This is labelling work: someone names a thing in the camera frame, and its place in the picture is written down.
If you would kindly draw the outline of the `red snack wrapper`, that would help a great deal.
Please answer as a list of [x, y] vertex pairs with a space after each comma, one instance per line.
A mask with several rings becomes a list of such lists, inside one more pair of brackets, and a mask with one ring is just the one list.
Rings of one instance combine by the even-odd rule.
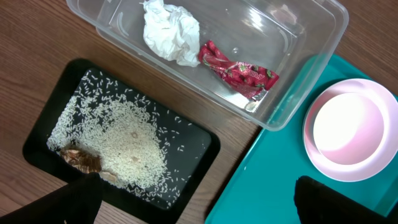
[[269, 91], [279, 79], [278, 74], [267, 68], [230, 61], [212, 40], [200, 48], [198, 59], [233, 90], [249, 99]]

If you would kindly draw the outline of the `pink small bowl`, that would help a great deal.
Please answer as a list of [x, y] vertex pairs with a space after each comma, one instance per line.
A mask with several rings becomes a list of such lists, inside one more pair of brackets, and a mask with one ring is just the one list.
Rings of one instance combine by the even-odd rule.
[[371, 157], [384, 140], [384, 116], [378, 105], [359, 93], [344, 93], [328, 100], [313, 125], [320, 153], [341, 165]]

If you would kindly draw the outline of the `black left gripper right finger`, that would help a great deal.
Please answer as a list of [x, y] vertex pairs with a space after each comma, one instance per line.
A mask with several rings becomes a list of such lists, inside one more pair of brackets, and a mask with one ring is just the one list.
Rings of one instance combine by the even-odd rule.
[[302, 224], [383, 224], [389, 219], [309, 176], [295, 183], [294, 204]]

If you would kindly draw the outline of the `rice pile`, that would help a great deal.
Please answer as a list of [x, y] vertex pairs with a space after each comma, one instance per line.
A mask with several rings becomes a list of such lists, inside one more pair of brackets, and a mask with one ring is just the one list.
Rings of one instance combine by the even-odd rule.
[[97, 101], [98, 96], [69, 100], [47, 141], [50, 150], [61, 157], [61, 149], [75, 146], [100, 156], [97, 173], [119, 189], [161, 186], [167, 165], [152, 115], [128, 100]]

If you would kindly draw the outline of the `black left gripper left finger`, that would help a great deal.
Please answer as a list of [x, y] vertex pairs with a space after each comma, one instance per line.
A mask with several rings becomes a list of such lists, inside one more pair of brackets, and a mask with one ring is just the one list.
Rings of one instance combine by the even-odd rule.
[[93, 223], [103, 199], [101, 178], [86, 174], [1, 217], [1, 223]]

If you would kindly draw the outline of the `white tissue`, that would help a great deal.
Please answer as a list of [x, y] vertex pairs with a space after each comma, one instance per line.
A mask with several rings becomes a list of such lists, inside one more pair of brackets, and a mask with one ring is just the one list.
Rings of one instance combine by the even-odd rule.
[[159, 57], [178, 65], [200, 64], [200, 23], [182, 6], [148, 0], [144, 8], [144, 42]]

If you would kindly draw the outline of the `brown food piece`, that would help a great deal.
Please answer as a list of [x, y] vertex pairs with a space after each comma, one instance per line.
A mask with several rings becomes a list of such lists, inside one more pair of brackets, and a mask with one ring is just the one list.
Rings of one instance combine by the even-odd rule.
[[91, 155], [75, 146], [64, 147], [60, 150], [60, 155], [66, 163], [82, 173], [89, 174], [102, 170], [100, 156]]

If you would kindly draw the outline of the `pink plate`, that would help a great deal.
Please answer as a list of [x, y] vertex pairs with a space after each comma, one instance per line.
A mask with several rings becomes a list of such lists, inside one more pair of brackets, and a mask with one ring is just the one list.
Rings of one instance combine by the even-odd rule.
[[[384, 140], [381, 145], [371, 157], [353, 165], [330, 161], [320, 153], [313, 139], [313, 125], [320, 108], [328, 100], [344, 93], [367, 96], [378, 105], [384, 116]], [[310, 161], [323, 175], [342, 182], [368, 179], [386, 168], [397, 154], [397, 100], [387, 88], [372, 80], [351, 78], [337, 82], [310, 105], [303, 122], [303, 143]]]

